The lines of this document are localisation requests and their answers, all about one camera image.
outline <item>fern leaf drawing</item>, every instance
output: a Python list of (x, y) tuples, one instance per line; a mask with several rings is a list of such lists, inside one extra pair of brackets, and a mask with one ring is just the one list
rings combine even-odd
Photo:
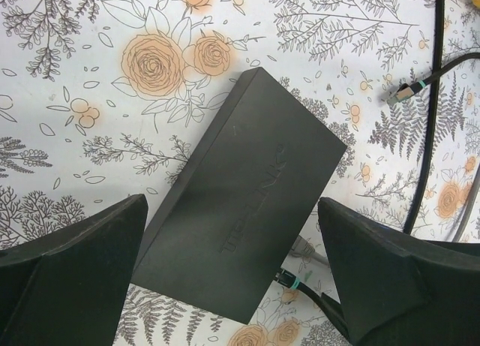
[(198, 326), (202, 322), (202, 319), (205, 317), (206, 312), (203, 311), (201, 308), (193, 307), (194, 310), (191, 313), (190, 320), (188, 321), (187, 326), (187, 343), (188, 346), (191, 345), (192, 338), (198, 329)]
[(138, 331), (137, 319), (138, 316), (135, 310), (124, 308), (120, 316), (120, 321), (118, 322), (115, 341), (122, 337), (130, 346), (136, 346), (135, 335)]
[(166, 301), (164, 310), (165, 313), (163, 314), (162, 318), (163, 341), (166, 344), (170, 344), (173, 331), (177, 327), (176, 324), (180, 321), (180, 318), (183, 317), (182, 313), (187, 312), (187, 310), (181, 306), (180, 302), (174, 299), (169, 299)]
[[(412, 82), (417, 81), (413, 69), (410, 70)], [(435, 150), (439, 144), (450, 136), (455, 140), (457, 129), (464, 129), (464, 98), (465, 88), (458, 91), (457, 78), (454, 72), (450, 92), (440, 83), (439, 106), (437, 111), (437, 125), (435, 129)], [(406, 158), (410, 159), (417, 148), (417, 161), (423, 152), (425, 128), (428, 117), (428, 89), (421, 90), (409, 100), (390, 106), (388, 114), (381, 112), (380, 122), (375, 122), (369, 143), (380, 144), (384, 149), (390, 148), (392, 154), (398, 146), (398, 153), (402, 156), (406, 150)]]
[(224, 317), (215, 315), (214, 317), (210, 318), (211, 325), (210, 330), (212, 332), (217, 332), (220, 329), (222, 322), (224, 321)]
[(161, 296), (158, 296), (157, 299), (150, 299), (139, 307), (139, 316), (145, 327), (145, 337), (152, 346), (154, 344), (153, 331), (160, 319), (161, 311), (164, 309), (162, 306), (163, 303), (165, 303), (165, 300)]

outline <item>white patterned surface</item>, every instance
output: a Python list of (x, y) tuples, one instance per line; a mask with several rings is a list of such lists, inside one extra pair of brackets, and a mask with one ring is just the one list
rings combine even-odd
[[(324, 195), (391, 227), (419, 173), (434, 0), (0, 0), (0, 248), (144, 193), (149, 219), (239, 74), (262, 66), (348, 146)], [(480, 12), (445, 1), (443, 57), (479, 51)], [(442, 78), (436, 150), (414, 235), (451, 239), (480, 156), (479, 66)], [(478, 242), (478, 206), (463, 236)], [(302, 231), (323, 244), (312, 213)], [(290, 259), (333, 297), (330, 272)], [(115, 345), (347, 344), (272, 284), (251, 326), (132, 286)]]

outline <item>leaf drawing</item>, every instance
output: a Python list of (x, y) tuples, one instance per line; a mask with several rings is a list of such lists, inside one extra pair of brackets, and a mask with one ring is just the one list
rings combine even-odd
[[(336, 57), (344, 47), (361, 56), (379, 46), (383, 29), (393, 25), (405, 29), (391, 44), (383, 41), (377, 48), (382, 66), (393, 68), (411, 47), (409, 31), (412, 26), (398, 18), (398, 0), (310, 0), (309, 10), (299, 0), (269, 0), (279, 12), (274, 14), (279, 50), (310, 53), (310, 60), (319, 64)], [(356, 9), (362, 16), (333, 14), (339, 7)]]
[(53, 131), (53, 129), (46, 123), (40, 123), (38, 126), (40, 127), (40, 131), (42, 132), (42, 134), (44, 134), (45, 136), (55, 136), (55, 132)]
[(106, 11), (117, 21), (134, 29), (141, 29), (145, 20), (134, 10), (132, 2), (126, 0), (103, 0)]
[(212, 322), (210, 325), (210, 330), (212, 332), (217, 332), (220, 329), (224, 318), (222, 316), (215, 315), (214, 317), (210, 317), (210, 321)]
[(184, 165), (190, 157), (189, 143), (181, 141), (177, 136), (172, 136), (169, 140), (172, 142), (172, 150), (174, 155), (165, 155), (162, 151), (152, 151), (153, 144), (147, 143), (145, 139), (132, 138), (131, 135), (122, 134), (120, 141), (124, 143), (123, 149), (113, 147), (113, 141), (110, 137), (95, 136), (93, 140), (83, 142), (83, 151), (85, 156), (90, 158), (90, 161), (97, 165), (102, 165), (104, 162), (122, 162), (125, 156), (130, 156), (132, 161), (137, 165), (133, 168), (137, 175), (152, 175), (159, 166), (168, 167), (171, 161), (176, 162), (177, 168), (175, 172), (167, 171), (167, 178), (169, 184), (173, 184)]
[(65, 99), (65, 102), (70, 102), (70, 92), (65, 86), (63, 86), (63, 98)]
[(0, 178), (8, 177), (7, 169), (20, 173), (33, 173), (27, 167), (51, 167), (45, 162), (48, 154), (39, 149), (29, 149), (21, 152), (25, 145), (21, 140), (15, 140), (12, 137), (0, 137)]
[(9, 70), (8, 68), (2, 68), (1, 72), (7, 77), (15, 77), (17, 75), (15, 72)]
[(17, 122), (14, 117), (12, 117), (7, 110), (14, 106), (14, 100), (8, 95), (0, 95), (0, 116), (7, 121)]
[(209, 110), (219, 109), (221, 105), (224, 104), (224, 101), (227, 99), (228, 95), (228, 92), (224, 92), (212, 97), (211, 100), (207, 103), (206, 108), (208, 108)]
[(119, 77), (112, 82), (112, 86), (119, 91), (125, 93), (127, 96), (136, 97), (137, 92), (130, 84), (130, 80), (127, 77)]
[(105, 46), (110, 47), (110, 48), (113, 47), (112, 40), (110, 39), (110, 37), (109, 37), (106, 33), (104, 33), (104, 32), (98, 32), (98, 39), (99, 39), (100, 42), (101, 42), (102, 44), (104, 44)]
[(192, 338), (195, 335), (198, 326), (202, 322), (202, 319), (206, 316), (206, 311), (203, 311), (201, 308), (193, 307), (193, 311), (190, 314), (190, 320), (188, 321), (187, 326), (187, 343), (188, 346), (191, 345)]
[(170, 345), (170, 339), (172, 338), (173, 330), (177, 327), (177, 323), (182, 317), (183, 313), (187, 312), (185, 308), (181, 306), (181, 303), (175, 299), (169, 299), (164, 306), (165, 312), (162, 317), (162, 335), (163, 341)]
[(163, 11), (167, 5), (168, 5), (168, 0), (158, 0), (157, 1), (157, 9), (159, 11)]
[(172, 31), (172, 39), (178, 44), (178, 46), (183, 50), (187, 47), (192, 38), (192, 21), (190, 17), (186, 17), (181, 20), (177, 26)]
[[(13, 34), (22, 39), (18, 46), (24, 50), (36, 49), (36, 56), (28, 63), (26, 70), (33, 76), (54, 80), (59, 75), (61, 53), (69, 59), (76, 52), (70, 35), (79, 35), (82, 26), (74, 17), (80, 18), (88, 11), (88, 18), (94, 22), (98, 14), (97, 0), (81, 0), (77, 11), (70, 0), (0, 0), (7, 8), (3, 12), (7, 36)], [(24, 5), (35, 5), (24, 11)]]
[(59, 186), (60, 186), (60, 182), (62, 180), (60, 179), (60, 177), (57, 177), (57, 179), (55, 180), (55, 183), (53, 184), (53, 189), (56, 190)]
[(105, 178), (105, 176), (90, 176), (85, 179), (85, 182), (89, 183), (90, 185), (96, 185), (100, 182), (103, 182)]
[(159, 32), (168, 35), (170, 32), (170, 24), (162, 12), (150, 7), (145, 21), (145, 30), (150, 35), (158, 35)]
[(87, 81), (87, 82), (83, 83), (83, 88), (84, 89), (94, 89), (99, 84), (100, 84), (100, 82), (98, 82), (98, 81)]
[(7, 121), (17, 123), (17, 121), (15, 120), (14, 117), (12, 117), (11, 115), (9, 115), (7, 112), (5, 112), (5, 111), (2, 110), (2, 109), (0, 109), (0, 116), (1, 116), (2, 118), (6, 119)]
[(153, 331), (160, 319), (161, 311), (164, 310), (163, 304), (165, 299), (158, 297), (157, 299), (150, 299), (144, 302), (139, 307), (139, 316), (143, 321), (143, 326), (145, 327), (145, 336), (148, 343), (153, 346)]
[[(413, 69), (410, 71), (412, 82), (417, 80)], [(421, 90), (409, 100), (389, 106), (389, 116), (381, 112), (381, 122), (375, 122), (375, 129), (369, 139), (369, 143), (381, 144), (385, 149), (390, 148), (395, 153), (398, 144), (398, 152), (402, 156), (406, 149), (406, 158), (410, 159), (414, 148), (418, 147), (417, 161), (423, 152), (423, 139), (425, 125), (428, 117), (428, 89)], [(464, 98), (465, 88), (458, 92), (456, 74), (453, 73), (451, 90), (446, 93), (445, 86), (440, 83), (439, 106), (437, 111), (437, 126), (433, 150), (447, 137), (455, 140), (457, 128), (464, 129)]]

